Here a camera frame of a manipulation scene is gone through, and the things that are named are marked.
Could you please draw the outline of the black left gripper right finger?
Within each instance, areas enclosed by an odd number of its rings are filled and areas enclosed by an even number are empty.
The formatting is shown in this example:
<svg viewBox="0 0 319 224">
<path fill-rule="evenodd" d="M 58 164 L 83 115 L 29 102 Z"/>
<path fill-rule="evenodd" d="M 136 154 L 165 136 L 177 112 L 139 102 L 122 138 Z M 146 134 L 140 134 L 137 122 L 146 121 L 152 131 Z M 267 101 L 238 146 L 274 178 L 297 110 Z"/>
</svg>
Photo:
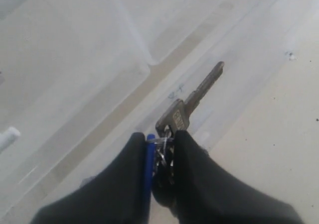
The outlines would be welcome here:
<svg viewBox="0 0 319 224">
<path fill-rule="evenodd" d="M 176 209 L 181 224 L 301 224 L 295 209 L 238 180 L 187 131 L 174 138 Z"/>
</svg>

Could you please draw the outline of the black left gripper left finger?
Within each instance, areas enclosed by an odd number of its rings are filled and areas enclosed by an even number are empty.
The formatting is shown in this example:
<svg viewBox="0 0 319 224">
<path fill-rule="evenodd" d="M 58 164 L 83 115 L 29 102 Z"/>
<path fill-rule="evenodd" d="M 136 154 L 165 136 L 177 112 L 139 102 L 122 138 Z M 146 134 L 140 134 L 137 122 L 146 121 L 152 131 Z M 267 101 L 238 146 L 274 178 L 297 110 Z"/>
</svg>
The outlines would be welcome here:
<svg viewBox="0 0 319 224">
<path fill-rule="evenodd" d="M 118 156 L 83 187 L 41 208 L 33 224 L 144 224 L 145 135 L 135 132 Z"/>
</svg>

